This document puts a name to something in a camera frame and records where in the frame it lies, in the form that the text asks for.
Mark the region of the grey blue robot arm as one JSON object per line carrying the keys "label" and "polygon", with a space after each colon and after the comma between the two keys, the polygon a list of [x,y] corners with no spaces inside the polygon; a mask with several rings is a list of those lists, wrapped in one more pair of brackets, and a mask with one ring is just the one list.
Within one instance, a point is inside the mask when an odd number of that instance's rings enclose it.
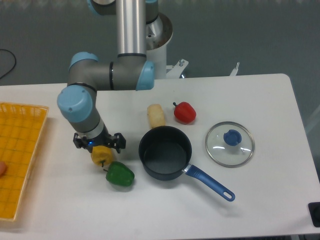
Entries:
{"label": "grey blue robot arm", "polygon": [[155,65],[147,59],[146,27],[158,18],[158,1],[89,0],[87,5],[100,16],[116,16],[117,59],[102,64],[93,53],[75,54],[57,106],[75,130],[73,143],[78,149],[92,152],[93,147],[104,146],[120,152],[126,140],[121,133],[109,134],[96,108],[97,93],[154,87]]}

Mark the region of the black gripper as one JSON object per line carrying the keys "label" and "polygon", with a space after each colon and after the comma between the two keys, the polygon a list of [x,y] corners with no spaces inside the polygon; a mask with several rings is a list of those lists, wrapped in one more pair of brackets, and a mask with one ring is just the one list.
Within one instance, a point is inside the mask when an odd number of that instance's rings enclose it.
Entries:
{"label": "black gripper", "polygon": [[90,153],[93,151],[93,147],[105,146],[110,149],[115,149],[118,154],[121,150],[126,148],[126,139],[118,132],[114,135],[110,135],[106,130],[103,130],[96,137],[81,137],[77,132],[73,135],[73,143],[77,149],[85,149]]}

